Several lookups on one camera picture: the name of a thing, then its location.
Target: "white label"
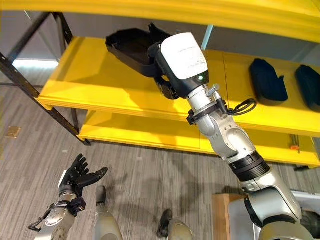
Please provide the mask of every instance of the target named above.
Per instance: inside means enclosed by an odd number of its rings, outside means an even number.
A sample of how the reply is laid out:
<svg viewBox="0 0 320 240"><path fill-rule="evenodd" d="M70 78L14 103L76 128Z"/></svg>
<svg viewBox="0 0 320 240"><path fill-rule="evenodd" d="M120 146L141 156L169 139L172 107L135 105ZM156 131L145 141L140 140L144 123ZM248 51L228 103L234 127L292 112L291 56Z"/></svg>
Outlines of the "white label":
<svg viewBox="0 0 320 240"><path fill-rule="evenodd" d="M161 53L178 79L188 79L208 70L205 56L190 32L164 40Z"/></svg>
<svg viewBox="0 0 320 240"><path fill-rule="evenodd" d="M62 182L62 180L64 179L64 177L65 177L65 175L66 175L66 172L67 172L67 170L64 170L64 171L63 171L62 176L60 177L60 180L59 180L58 188L60 188L61 182Z"/></svg>

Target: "yellow shelving unit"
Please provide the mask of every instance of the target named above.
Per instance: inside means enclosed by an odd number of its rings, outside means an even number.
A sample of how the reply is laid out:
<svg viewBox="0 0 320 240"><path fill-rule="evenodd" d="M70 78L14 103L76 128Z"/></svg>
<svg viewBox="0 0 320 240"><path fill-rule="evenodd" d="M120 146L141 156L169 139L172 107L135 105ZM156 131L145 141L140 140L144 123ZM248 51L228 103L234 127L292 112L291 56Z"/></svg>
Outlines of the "yellow shelving unit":
<svg viewBox="0 0 320 240"><path fill-rule="evenodd" d="M220 84L230 107L254 97L249 66L255 57L212 50L205 57L210 84ZM299 64L268 62L278 75L285 75L289 99L280 106L259 104L235 121L247 129L320 137L320 113L305 106L293 75ZM59 106L182 122L190 110L186 100L166 99L152 78L121 63L107 51L104 39L91 37L74 38L37 100L47 109Z"/></svg>
<svg viewBox="0 0 320 240"><path fill-rule="evenodd" d="M300 153L288 134L247 130L257 151L272 162L320 166L312 138L300 136ZM210 142L187 122L88 111L80 138L214 154Z"/></svg>
<svg viewBox="0 0 320 240"><path fill-rule="evenodd" d="M319 0L2 0L1 7L212 24L320 43Z"/></svg>

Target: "gray wall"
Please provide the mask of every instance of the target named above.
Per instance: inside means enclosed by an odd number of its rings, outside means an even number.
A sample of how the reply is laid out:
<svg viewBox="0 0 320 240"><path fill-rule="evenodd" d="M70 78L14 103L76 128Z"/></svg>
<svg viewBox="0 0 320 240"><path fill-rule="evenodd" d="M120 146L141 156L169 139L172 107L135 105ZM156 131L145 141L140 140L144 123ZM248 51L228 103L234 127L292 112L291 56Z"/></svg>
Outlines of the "gray wall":
<svg viewBox="0 0 320 240"><path fill-rule="evenodd" d="M14 46L31 24L24 12L3 12L1 21L0 51L5 55ZM147 30L150 19L65 13L67 22L75 36L105 38L122 29L140 28ZM163 30L176 34L192 32L199 44L202 43L206 26L170 21L153 21ZM55 59L60 56L57 27L53 17L41 28L51 42L52 54L37 33L19 56L27 59ZM270 57L320 66L320 45L287 37L256 32L216 27L210 38L208 49Z"/></svg>

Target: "cable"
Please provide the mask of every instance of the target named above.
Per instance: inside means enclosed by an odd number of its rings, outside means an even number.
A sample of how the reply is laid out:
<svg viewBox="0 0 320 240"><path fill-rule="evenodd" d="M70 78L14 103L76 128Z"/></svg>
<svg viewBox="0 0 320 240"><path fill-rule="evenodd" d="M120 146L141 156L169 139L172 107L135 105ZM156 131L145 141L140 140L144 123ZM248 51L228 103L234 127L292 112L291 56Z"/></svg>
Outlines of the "cable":
<svg viewBox="0 0 320 240"><path fill-rule="evenodd" d="M243 101L242 103L240 103L234 109L229 108L227 111L227 114L230 116L240 116L240 115L249 113L250 111L255 109L256 106L257 106L257 101L253 98L249 98L249 99Z"/></svg>

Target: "robotic arm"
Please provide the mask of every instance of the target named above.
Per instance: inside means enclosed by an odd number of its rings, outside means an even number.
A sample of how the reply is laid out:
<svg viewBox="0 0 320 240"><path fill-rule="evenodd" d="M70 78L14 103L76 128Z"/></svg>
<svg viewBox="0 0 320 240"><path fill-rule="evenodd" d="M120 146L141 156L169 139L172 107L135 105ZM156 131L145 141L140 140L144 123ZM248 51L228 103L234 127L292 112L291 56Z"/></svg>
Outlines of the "robotic arm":
<svg viewBox="0 0 320 240"><path fill-rule="evenodd" d="M188 122L198 126L238 177L248 194L244 202L250 218L262 228L260 239L313 239L300 224L301 208L291 191L233 120L232 116L253 110L256 101L248 99L235 109L228 109L219 86L208 87L207 62L191 33L177 34L152 45L148 55L168 77L173 94L189 102L192 110Z"/></svg>
<svg viewBox="0 0 320 240"><path fill-rule="evenodd" d="M78 155L71 167L64 172L59 183L59 199L45 212L43 217L28 228L38 232L36 240L66 240L68 232L75 222L78 212L85 210L86 202L82 198L83 188L102 179L107 171L89 173L86 158ZM44 221L42 228L37 226Z"/></svg>

